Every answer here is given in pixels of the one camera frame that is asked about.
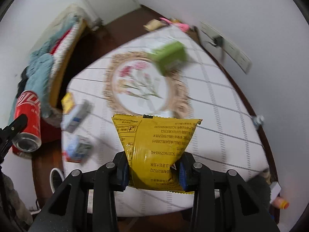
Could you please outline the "pink toy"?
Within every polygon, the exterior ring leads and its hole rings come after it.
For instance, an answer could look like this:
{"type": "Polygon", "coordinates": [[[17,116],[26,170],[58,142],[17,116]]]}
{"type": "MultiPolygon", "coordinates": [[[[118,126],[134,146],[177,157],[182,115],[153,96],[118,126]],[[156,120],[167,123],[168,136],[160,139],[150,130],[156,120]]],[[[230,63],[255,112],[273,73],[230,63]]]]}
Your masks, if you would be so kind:
{"type": "Polygon", "coordinates": [[[160,18],[161,21],[164,21],[165,23],[169,24],[169,25],[174,25],[177,28],[179,28],[182,32],[188,32],[190,30],[190,26],[188,24],[184,24],[184,23],[179,23],[179,22],[175,22],[175,21],[170,21],[164,17],[160,18]]]}

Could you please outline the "cardboard box on floor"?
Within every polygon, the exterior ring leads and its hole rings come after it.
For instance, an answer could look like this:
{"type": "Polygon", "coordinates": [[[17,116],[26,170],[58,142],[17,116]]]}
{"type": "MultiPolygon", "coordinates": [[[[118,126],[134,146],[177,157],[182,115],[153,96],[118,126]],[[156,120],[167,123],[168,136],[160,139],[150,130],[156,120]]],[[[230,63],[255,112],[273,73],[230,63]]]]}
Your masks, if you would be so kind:
{"type": "Polygon", "coordinates": [[[153,31],[158,30],[160,28],[163,28],[165,26],[167,26],[167,24],[164,23],[163,21],[153,19],[153,20],[149,21],[148,23],[146,23],[143,27],[146,31],[153,32],[153,31]]]}

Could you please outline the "white floral tablecloth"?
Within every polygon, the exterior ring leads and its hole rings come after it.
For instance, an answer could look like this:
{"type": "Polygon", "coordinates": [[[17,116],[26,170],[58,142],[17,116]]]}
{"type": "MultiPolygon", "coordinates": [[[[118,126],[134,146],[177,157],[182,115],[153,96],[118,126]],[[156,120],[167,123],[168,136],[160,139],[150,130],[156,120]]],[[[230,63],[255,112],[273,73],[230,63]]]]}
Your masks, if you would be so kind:
{"type": "Polygon", "coordinates": [[[269,167],[251,114],[235,88],[210,56],[174,26],[145,34],[109,52],[73,77],[67,90],[76,103],[86,100],[93,106],[76,129],[76,134],[92,141],[93,148],[82,163],[64,161],[65,175],[75,169],[96,170],[123,150],[112,122],[119,106],[133,114],[173,117],[180,112],[183,118],[200,118],[202,122],[186,150],[212,170],[234,169],[249,180],[269,167]],[[112,73],[114,95],[106,97],[106,75],[114,55],[148,51],[170,38],[183,43],[188,54],[187,62],[179,68],[175,95],[171,95],[168,79],[153,64],[130,61],[112,73]]]}

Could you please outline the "red cola can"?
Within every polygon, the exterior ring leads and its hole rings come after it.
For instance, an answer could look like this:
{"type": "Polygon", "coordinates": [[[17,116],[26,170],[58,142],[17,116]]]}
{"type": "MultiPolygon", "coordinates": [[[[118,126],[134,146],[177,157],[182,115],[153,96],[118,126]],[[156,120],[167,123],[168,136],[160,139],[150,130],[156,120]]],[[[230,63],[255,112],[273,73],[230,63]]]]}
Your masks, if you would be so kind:
{"type": "Polygon", "coordinates": [[[33,91],[23,91],[17,98],[14,119],[23,121],[22,131],[13,138],[13,145],[22,152],[33,152],[41,146],[40,100],[33,91]]]}

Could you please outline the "orange capped bottle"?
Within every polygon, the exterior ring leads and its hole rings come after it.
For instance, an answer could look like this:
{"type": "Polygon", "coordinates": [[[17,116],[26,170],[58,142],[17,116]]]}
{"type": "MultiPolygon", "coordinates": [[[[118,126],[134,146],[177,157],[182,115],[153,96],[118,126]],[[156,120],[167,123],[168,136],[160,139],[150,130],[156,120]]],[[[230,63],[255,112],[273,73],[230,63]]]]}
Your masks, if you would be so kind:
{"type": "Polygon", "coordinates": [[[287,200],[278,196],[274,199],[274,201],[271,203],[271,205],[274,206],[277,209],[285,210],[289,207],[290,204],[287,200]]]}

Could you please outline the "black white trash bin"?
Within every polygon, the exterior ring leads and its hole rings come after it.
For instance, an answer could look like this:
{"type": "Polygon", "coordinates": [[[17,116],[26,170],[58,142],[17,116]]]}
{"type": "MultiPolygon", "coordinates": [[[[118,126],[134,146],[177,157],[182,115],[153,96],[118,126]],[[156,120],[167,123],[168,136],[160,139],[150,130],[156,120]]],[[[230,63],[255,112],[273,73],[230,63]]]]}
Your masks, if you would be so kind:
{"type": "Polygon", "coordinates": [[[50,171],[49,182],[52,193],[62,184],[65,180],[62,171],[59,168],[53,168],[50,171]]]}

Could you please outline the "black clothing on bed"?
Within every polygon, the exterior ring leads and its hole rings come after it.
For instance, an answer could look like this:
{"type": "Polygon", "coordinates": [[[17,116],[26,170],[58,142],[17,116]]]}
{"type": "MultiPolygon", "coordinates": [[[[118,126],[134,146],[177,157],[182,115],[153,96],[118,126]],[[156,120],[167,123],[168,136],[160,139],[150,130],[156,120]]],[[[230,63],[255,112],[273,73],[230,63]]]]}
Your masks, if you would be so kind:
{"type": "Polygon", "coordinates": [[[23,91],[25,90],[25,86],[28,81],[27,68],[28,67],[26,67],[20,75],[20,82],[18,83],[16,98],[19,98],[21,93],[23,93],[23,91]]]}

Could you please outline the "red blanket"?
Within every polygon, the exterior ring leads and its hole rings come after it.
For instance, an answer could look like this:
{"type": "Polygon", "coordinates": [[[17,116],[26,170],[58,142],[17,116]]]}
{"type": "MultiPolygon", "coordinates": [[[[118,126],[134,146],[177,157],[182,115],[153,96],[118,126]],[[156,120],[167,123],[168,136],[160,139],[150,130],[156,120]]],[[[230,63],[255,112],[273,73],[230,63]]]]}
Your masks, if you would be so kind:
{"type": "Polygon", "coordinates": [[[56,42],[55,45],[52,47],[52,49],[50,50],[50,54],[53,55],[55,53],[55,51],[57,50],[59,44],[61,44],[61,41],[63,39],[65,39],[65,37],[68,35],[68,33],[70,33],[71,29],[68,29],[56,42]]]}

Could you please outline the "black plug adapter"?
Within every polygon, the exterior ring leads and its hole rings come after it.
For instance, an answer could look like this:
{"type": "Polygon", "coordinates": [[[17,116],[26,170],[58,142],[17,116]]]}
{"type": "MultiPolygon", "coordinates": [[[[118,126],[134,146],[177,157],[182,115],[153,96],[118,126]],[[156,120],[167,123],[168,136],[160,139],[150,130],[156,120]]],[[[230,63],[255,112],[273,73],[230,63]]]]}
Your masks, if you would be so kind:
{"type": "Polygon", "coordinates": [[[210,44],[215,48],[221,48],[224,45],[224,39],[222,36],[216,36],[210,44]]]}

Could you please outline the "long light blue box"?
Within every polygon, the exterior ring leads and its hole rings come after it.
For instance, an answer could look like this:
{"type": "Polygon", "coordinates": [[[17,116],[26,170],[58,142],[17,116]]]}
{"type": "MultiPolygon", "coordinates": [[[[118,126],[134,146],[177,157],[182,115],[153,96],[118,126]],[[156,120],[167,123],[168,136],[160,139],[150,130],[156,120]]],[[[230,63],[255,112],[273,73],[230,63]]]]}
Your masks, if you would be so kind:
{"type": "Polygon", "coordinates": [[[62,116],[61,130],[73,133],[85,120],[91,109],[92,104],[88,100],[74,106],[68,114],[62,116]]]}

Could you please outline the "red blue milk carton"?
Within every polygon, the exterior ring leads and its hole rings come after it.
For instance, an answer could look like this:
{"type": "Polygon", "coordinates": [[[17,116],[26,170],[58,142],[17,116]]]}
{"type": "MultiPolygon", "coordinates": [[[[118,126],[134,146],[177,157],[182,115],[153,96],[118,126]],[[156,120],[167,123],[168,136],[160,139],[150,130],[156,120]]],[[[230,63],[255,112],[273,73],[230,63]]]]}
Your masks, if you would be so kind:
{"type": "Polygon", "coordinates": [[[65,146],[62,154],[66,161],[80,163],[88,155],[93,145],[87,137],[73,135],[65,146]]]}

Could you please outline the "yellow snack packet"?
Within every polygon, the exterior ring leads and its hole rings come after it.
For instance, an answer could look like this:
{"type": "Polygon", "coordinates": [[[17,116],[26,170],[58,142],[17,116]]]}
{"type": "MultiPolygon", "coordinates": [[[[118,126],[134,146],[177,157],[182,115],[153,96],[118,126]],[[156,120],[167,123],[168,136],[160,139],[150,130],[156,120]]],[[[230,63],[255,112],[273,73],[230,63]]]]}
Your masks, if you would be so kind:
{"type": "Polygon", "coordinates": [[[201,119],[115,114],[112,117],[127,156],[129,184],[136,189],[184,193],[176,162],[201,119]]]}

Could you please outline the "yellow red box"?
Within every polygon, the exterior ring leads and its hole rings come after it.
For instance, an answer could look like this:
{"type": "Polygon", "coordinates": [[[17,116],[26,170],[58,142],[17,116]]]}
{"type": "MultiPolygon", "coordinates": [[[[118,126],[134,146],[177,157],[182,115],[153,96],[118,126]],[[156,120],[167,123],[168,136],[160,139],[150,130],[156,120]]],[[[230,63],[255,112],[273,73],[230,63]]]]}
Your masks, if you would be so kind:
{"type": "Polygon", "coordinates": [[[73,94],[68,92],[61,100],[63,114],[68,114],[74,107],[74,98],[73,94]]]}

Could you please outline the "white wall power strip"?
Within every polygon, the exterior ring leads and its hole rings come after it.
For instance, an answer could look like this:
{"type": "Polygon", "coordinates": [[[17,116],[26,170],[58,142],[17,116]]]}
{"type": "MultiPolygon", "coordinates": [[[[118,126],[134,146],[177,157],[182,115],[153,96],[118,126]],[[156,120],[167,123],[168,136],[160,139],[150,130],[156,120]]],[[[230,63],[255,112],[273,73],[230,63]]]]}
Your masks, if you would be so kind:
{"type": "Polygon", "coordinates": [[[228,54],[238,64],[238,66],[245,74],[248,74],[252,67],[252,61],[247,57],[247,55],[242,52],[234,43],[225,38],[220,32],[215,30],[212,26],[203,21],[200,21],[200,23],[201,31],[211,39],[211,42],[216,36],[223,37],[224,45],[221,47],[223,52],[228,54]]]}

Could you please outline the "green white box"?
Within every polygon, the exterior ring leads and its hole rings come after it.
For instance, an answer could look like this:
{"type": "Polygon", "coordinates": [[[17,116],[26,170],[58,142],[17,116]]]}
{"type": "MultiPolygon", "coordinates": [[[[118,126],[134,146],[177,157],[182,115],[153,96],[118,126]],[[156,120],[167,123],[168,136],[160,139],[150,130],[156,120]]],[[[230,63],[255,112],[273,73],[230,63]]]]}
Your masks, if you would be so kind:
{"type": "Polygon", "coordinates": [[[187,60],[186,47],[176,40],[155,43],[148,56],[163,76],[187,60]]]}

